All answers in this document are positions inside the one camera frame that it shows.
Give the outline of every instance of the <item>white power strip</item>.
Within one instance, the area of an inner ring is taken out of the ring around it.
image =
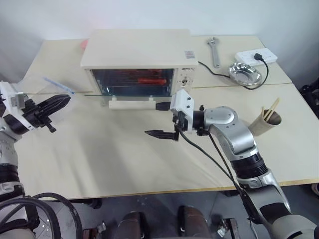
[[[272,53],[268,48],[237,52],[235,55],[235,59],[240,63],[245,63],[250,66],[262,65],[262,61],[255,60],[254,55],[256,53],[261,54],[267,64],[276,62],[277,60],[277,56],[274,53]]]

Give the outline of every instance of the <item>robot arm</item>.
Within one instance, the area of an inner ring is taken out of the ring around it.
[[[175,133],[150,130],[158,138],[178,140],[178,128],[196,130],[197,135],[211,132],[221,145],[236,173],[240,194],[252,222],[263,224],[274,239],[315,238],[316,225],[308,219],[293,215],[285,194],[272,171],[266,167],[249,129],[229,107],[193,110],[194,101],[180,90],[172,98]]]
[[[18,157],[14,143],[22,134],[38,127],[47,126],[50,132],[56,129],[50,124],[49,116],[65,107],[70,101],[69,95],[56,95],[40,104],[28,99],[24,93],[17,92],[8,82],[0,82],[0,206],[10,200],[25,196],[24,188],[18,176]],[[32,230],[39,225],[35,206],[23,205],[12,218],[1,222],[0,238],[34,238]],[[0,220],[15,206],[1,210]]]

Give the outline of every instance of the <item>stainless steel bowl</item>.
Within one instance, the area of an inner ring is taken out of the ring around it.
[[[261,74],[254,67],[244,63],[234,63],[229,67],[229,77],[241,86],[252,86],[261,81]]]

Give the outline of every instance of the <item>oven control knob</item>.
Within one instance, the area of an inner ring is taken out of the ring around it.
[[[185,76],[179,82],[182,86],[186,86],[191,84],[191,78],[189,76]]]

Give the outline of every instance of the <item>chopsticks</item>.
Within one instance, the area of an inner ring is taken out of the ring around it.
[[[264,107],[262,107],[262,117],[264,121],[268,121],[270,117],[273,115],[275,108],[279,104],[280,98],[277,98],[276,101],[273,103],[273,105],[270,107],[269,110],[267,110],[267,113],[264,114]]]

